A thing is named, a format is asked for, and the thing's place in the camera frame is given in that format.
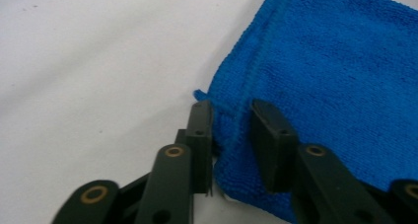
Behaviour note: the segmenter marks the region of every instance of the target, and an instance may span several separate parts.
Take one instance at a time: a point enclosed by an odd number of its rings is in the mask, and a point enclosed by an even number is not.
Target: white surface
[[[148,173],[262,1],[0,0],[0,223],[48,223],[84,183]],[[217,188],[194,220],[282,223]]]

